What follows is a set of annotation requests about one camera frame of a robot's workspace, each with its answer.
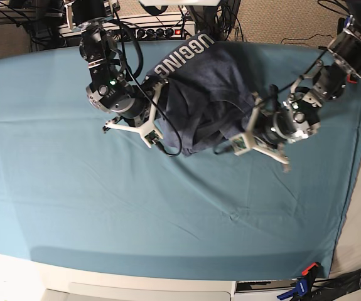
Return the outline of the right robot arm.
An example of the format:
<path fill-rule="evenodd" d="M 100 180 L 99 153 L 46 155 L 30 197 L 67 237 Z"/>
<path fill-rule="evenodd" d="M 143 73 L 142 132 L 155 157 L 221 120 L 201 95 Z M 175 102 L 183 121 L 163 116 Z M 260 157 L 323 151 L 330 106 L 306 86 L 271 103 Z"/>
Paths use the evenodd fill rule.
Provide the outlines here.
<path fill-rule="evenodd" d="M 163 135 L 154 121 L 165 82 L 154 78 L 141 85 L 135 82 L 143 69 L 143 54 L 131 29 L 113 13 L 108 14 L 103 1 L 64 1 L 63 5 L 69 29 L 81 34 L 79 50 L 92 79 L 86 88 L 88 100 L 93 107 L 116 114 L 102 130 L 134 132 L 147 146 L 157 143 Z M 135 72 L 130 71 L 114 32 L 104 28 L 107 22 L 118 25 L 135 44 L 138 58 Z"/>

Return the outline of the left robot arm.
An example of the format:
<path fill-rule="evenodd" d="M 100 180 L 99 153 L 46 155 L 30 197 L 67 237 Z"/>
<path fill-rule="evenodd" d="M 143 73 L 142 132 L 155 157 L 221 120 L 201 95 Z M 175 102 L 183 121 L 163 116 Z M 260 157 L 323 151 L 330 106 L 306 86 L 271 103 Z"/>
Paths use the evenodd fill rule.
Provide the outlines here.
<path fill-rule="evenodd" d="M 288 96 L 282 102 L 275 85 L 265 98 L 255 95 L 255 106 L 243 133 L 232 139 L 237 155 L 258 151 L 287 166 L 285 144 L 315 135 L 320 128 L 318 115 L 322 106 L 339 98 L 347 82 L 361 81 L 361 1 L 347 1 L 348 16 L 340 31 L 321 52 L 329 54 L 332 64 L 319 56 L 295 81 L 283 89 Z"/>

